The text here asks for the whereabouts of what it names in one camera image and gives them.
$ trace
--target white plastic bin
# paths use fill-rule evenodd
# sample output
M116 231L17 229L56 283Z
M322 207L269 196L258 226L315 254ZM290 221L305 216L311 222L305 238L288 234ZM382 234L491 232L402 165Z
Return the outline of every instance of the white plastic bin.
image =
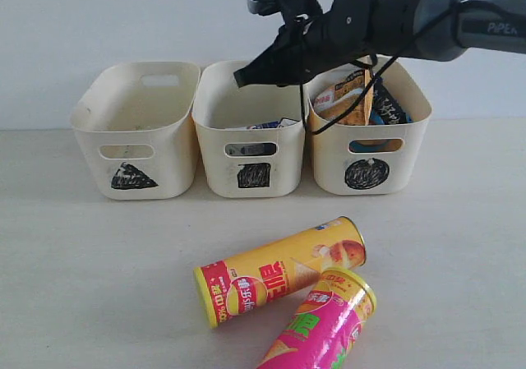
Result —
M192 116L196 123L210 189L228 198L285 196L298 186L305 130L297 87L249 85L238 88L233 73L247 62L218 62L203 72ZM282 118L288 127L238 130ZM266 145L275 154L242 156L228 148Z
M200 76L189 62L125 63L88 89L71 123L104 195L166 199L190 187L199 157L191 106Z
M380 58L375 71L387 62ZM353 68L341 67L321 74L308 85L309 104L337 78L346 77ZM312 164L317 184L336 195L390 194L405 188L418 157L432 108L426 97L399 64L395 63L383 75L385 88L409 114L412 123L350 127L336 124L324 133L312 137ZM311 113L312 130L327 121ZM394 140L392 152L352 152L355 141Z

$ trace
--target black marker drawing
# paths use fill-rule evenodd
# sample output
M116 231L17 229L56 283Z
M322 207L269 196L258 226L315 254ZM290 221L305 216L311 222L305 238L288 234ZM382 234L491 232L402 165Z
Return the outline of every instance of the black marker drawing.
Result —
M270 164L245 164L238 173L239 188L270 187Z
M370 190L389 177L389 165L381 159L362 159L348 167L345 182L353 190Z
M128 162L123 162L112 179L114 190L144 190L158 184Z

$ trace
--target can label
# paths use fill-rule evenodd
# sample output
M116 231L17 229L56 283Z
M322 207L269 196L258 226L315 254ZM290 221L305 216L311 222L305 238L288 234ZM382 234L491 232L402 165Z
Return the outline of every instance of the can label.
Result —
M366 260L362 237L341 217L289 238L201 267L220 324L314 284L331 266Z
M373 310L360 283L337 270L324 272L258 368L342 368Z

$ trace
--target snack wrapper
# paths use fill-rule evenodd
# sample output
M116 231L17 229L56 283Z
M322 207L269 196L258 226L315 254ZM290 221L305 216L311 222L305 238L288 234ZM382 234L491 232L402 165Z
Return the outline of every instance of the snack wrapper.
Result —
M366 261L354 223L339 217L255 250L194 269L212 328L313 285L324 269Z
M345 80L332 85L316 97L314 112L327 121L336 119L354 103L371 81L368 70L357 70ZM367 92L365 99L346 117L339 121L343 125L368 125L371 116L373 90Z
M358 275L329 268L257 369L343 368L376 296Z

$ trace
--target yellow chip can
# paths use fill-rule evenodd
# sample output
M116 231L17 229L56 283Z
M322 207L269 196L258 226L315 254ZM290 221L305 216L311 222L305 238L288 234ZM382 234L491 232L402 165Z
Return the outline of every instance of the yellow chip can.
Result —
M333 266L366 261L363 237L347 217L194 269L210 326L313 285Z

